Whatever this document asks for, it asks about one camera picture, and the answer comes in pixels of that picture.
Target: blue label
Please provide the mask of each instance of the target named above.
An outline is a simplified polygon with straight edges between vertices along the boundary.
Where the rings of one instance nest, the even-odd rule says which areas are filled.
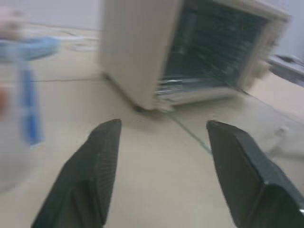
[[[30,70],[23,71],[21,77],[22,82],[22,105],[26,109],[25,113],[25,131],[26,138],[30,140],[31,145],[35,145],[42,141],[40,118],[37,103],[37,94],[32,81]]]

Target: table surface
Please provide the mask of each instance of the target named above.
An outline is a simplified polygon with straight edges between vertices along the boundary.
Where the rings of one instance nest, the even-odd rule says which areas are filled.
[[[29,227],[65,161],[92,129],[113,118],[122,119],[123,130],[108,228],[234,227],[209,154],[210,119],[248,131],[304,194],[302,118],[243,94],[141,115],[100,79],[96,52],[72,51],[70,45],[31,64],[45,140],[31,150],[27,178],[0,194],[2,226]],[[282,129],[286,135],[278,134]]]

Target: glass panel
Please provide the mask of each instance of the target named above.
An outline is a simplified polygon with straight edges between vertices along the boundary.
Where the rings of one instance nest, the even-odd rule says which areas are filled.
[[[304,194],[304,120],[250,95],[177,106],[167,113],[211,154],[206,121],[217,120],[248,132]]]
[[[210,0],[186,1],[157,94],[236,86],[266,23]]]

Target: plastic bottle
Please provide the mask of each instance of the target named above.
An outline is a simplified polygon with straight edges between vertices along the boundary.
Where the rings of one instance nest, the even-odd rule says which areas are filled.
[[[14,61],[18,43],[6,42],[11,61],[0,61],[0,191],[16,185],[30,169],[30,144],[23,131],[25,112],[21,105],[19,70]]]

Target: white wall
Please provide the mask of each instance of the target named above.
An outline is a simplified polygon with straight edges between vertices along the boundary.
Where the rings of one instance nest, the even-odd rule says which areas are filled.
[[[100,29],[103,0],[0,0],[23,9],[32,23]]]
[[[304,0],[289,0],[287,2],[292,20],[276,53],[285,55],[304,56]]]

